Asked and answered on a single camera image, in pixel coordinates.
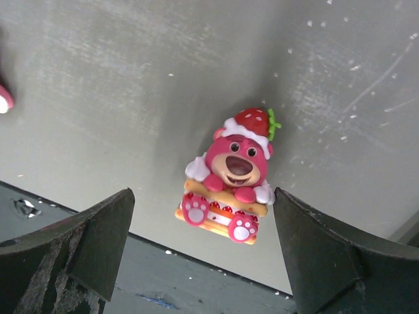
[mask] bear foot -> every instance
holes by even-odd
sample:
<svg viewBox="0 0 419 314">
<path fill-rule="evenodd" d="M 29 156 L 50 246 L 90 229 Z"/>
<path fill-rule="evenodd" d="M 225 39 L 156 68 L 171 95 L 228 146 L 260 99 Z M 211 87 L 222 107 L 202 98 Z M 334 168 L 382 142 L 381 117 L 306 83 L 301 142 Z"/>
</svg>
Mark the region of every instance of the bear foot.
<svg viewBox="0 0 419 314">
<path fill-rule="evenodd" d="M 191 226 L 200 226 L 207 218 L 210 208 L 203 197 L 185 194 L 182 199 L 182 213 L 185 221 Z"/>
<path fill-rule="evenodd" d="M 257 224 L 249 215 L 235 214 L 228 225 L 228 236 L 237 243 L 243 243 L 256 235 Z"/>
</svg>

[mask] bear ear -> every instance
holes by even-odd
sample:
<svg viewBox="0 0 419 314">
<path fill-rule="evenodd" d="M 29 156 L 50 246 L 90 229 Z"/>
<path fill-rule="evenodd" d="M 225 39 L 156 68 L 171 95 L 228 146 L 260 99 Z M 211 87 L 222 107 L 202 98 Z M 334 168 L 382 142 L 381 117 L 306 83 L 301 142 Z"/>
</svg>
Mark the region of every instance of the bear ear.
<svg viewBox="0 0 419 314">
<path fill-rule="evenodd" d="M 219 139 L 222 136 L 222 134 L 223 134 L 224 131 L 225 131 L 225 128 L 221 128 L 221 129 L 218 129 L 217 131 L 215 131 L 215 133 L 214 133 L 214 141 L 216 139 Z"/>
<path fill-rule="evenodd" d="M 272 147 L 270 143 L 268 144 L 268 151 L 269 151 L 269 155 L 272 157 L 272 155 L 274 154 L 274 148 Z"/>
</svg>

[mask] green strawberry leaf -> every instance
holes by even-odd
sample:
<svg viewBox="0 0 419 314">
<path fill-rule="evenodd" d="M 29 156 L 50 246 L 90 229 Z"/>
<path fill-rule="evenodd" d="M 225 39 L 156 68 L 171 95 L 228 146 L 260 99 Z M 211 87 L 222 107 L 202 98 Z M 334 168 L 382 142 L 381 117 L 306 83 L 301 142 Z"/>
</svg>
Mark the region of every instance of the green strawberry leaf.
<svg viewBox="0 0 419 314">
<path fill-rule="evenodd" d="M 273 109 L 268 109 L 268 117 L 269 117 L 268 140 L 271 141 L 274 139 L 276 129 L 282 128 L 282 125 L 275 121 L 275 114 L 274 114 Z"/>
</svg>

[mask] toy figure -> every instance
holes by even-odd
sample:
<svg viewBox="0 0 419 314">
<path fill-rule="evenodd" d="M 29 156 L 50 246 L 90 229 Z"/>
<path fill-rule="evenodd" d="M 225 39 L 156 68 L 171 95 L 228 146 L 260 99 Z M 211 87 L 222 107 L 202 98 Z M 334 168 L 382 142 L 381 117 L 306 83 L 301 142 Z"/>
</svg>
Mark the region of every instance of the toy figure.
<svg viewBox="0 0 419 314">
<path fill-rule="evenodd" d="M 269 141 L 280 127 L 272 109 L 249 108 L 225 121 L 207 152 L 187 166 L 176 217 L 237 243 L 254 244 L 258 217 L 274 203 L 265 179 L 273 154 Z"/>
<path fill-rule="evenodd" d="M 13 98 L 9 92 L 0 85 L 0 113 L 7 113 L 14 105 Z"/>
</svg>

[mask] bear eye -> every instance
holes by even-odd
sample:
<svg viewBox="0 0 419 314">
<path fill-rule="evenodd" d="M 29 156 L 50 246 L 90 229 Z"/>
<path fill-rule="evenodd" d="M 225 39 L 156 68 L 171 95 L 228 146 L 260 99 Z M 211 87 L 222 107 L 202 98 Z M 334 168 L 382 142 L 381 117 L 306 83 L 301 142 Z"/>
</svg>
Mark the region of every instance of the bear eye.
<svg viewBox="0 0 419 314">
<path fill-rule="evenodd" d="M 231 143 L 230 150 L 232 152 L 238 152 L 239 149 L 240 149 L 240 145 L 238 143 L 236 143 L 236 142 Z"/>
<path fill-rule="evenodd" d="M 249 157 L 255 157 L 256 156 L 256 153 L 257 153 L 257 150 L 255 148 L 253 148 L 253 147 L 251 147 L 251 148 L 249 148 L 247 150 L 247 155 Z"/>
</svg>

